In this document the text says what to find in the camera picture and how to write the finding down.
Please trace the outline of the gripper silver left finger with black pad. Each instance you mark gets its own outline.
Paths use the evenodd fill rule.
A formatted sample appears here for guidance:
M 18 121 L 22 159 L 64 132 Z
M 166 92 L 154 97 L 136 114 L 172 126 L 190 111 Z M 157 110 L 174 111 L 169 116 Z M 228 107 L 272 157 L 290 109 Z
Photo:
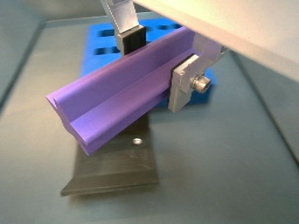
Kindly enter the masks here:
M 136 8 L 130 0 L 100 0 L 110 20 L 116 47 L 122 55 L 145 45 L 145 28 L 138 24 Z

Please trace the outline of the gripper silver right finger blue mount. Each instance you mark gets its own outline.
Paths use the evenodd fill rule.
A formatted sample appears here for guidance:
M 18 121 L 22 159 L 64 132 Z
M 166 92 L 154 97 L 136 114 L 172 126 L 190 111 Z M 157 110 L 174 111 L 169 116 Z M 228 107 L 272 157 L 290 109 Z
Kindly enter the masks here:
M 177 112 L 189 102 L 192 92 L 202 94 L 210 79 L 205 70 L 220 60 L 226 47 L 200 34 L 193 36 L 190 54 L 172 69 L 172 83 L 169 90 L 168 109 Z

